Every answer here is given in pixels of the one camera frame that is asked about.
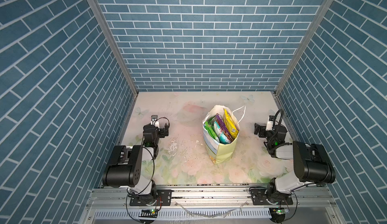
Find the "teal Fox's candy packet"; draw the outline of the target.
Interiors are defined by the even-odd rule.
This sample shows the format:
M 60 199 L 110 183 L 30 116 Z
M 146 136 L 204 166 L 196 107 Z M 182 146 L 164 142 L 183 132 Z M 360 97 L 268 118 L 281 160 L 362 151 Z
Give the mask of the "teal Fox's candy packet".
M 221 144 L 230 144 L 232 143 L 232 140 L 230 138 L 227 137 L 227 135 L 225 134 L 225 132 L 222 130 L 222 128 L 220 127 L 220 125 L 218 124 L 217 121 L 215 121 L 213 123 L 213 128 L 214 128 L 214 131 L 219 139 L 219 142 Z

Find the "floral paper gift bag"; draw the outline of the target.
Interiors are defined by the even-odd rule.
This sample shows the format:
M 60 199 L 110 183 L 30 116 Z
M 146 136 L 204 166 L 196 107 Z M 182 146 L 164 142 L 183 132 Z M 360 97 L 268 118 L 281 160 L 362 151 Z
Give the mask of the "floral paper gift bag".
M 214 139 L 212 139 L 209 136 L 208 132 L 204 128 L 204 123 L 206 121 L 208 121 L 210 123 L 210 125 L 213 127 L 213 123 L 215 122 L 216 114 L 219 114 L 222 117 L 222 120 L 223 120 L 224 109 L 227 109 L 229 112 L 232 113 L 234 121 L 236 121 L 236 123 L 237 123 L 237 129 L 239 130 L 238 136 L 239 136 L 240 135 L 239 123 L 241 122 L 241 120 L 237 119 L 234 116 L 234 112 L 236 112 L 236 111 L 238 111 L 240 109 L 245 110 L 246 106 L 242 106 L 242 107 L 237 108 L 237 109 L 232 111 L 228 107 L 225 107 L 225 106 L 222 106 L 222 105 L 216 105 L 216 106 L 214 106 L 211 109 L 211 111 L 207 114 L 207 116 L 203 120 L 203 123 L 202 123 L 203 137 L 204 137 L 204 141 L 206 143 L 206 148 L 207 148 L 207 151 L 208 151 L 208 155 L 209 155 L 210 159 L 212 160 L 212 162 L 214 164 L 220 164 L 220 163 L 222 163 L 224 161 L 227 161 L 227 160 L 231 159 L 232 154 L 233 154 L 233 152 L 235 150 L 235 147 L 237 145 L 237 141 L 238 141 L 238 136 L 237 136 L 237 138 L 234 139 L 233 142 L 230 143 L 230 144 L 218 143 L 217 141 L 215 141 Z

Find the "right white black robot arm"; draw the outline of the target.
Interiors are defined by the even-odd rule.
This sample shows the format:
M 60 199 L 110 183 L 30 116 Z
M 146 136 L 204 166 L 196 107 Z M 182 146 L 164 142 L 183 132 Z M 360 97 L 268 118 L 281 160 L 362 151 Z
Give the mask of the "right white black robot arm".
M 334 167 L 321 144 L 285 142 L 286 133 L 286 127 L 281 124 L 255 124 L 254 134 L 266 140 L 264 145 L 268 154 L 276 159 L 292 161 L 293 170 L 271 179 L 266 188 L 250 188 L 254 205 L 293 204 L 291 196 L 296 190 L 312 184 L 331 184 L 335 181 Z

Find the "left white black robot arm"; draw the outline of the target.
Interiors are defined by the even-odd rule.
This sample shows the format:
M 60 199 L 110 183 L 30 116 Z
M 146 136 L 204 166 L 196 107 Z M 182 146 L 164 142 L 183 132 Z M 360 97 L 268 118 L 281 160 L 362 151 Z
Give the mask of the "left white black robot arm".
M 159 140 L 169 135 L 169 127 L 169 123 L 163 128 L 156 123 L 149 123 L 143 127 L 141 144 L 132 147 L 115 146 L 102 175 L 103 185 L 126 188 L 130 196 L 141 201 L 156 200 L 157 189 L 153 178 L 147 179 L 141 175 L 142 161 L 149 158 L 155 164 Z

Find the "yellow snack packet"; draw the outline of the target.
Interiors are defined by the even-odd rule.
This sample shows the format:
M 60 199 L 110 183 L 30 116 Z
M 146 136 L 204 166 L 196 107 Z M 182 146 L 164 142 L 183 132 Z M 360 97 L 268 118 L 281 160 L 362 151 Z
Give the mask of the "yellow snack packet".
M 236 139 L 239 133 L 239 130 L 237 129 L 237 123 L 234 121 L 232 113 L 227 109 L 224 109 L 223 121 L 231 138 Z

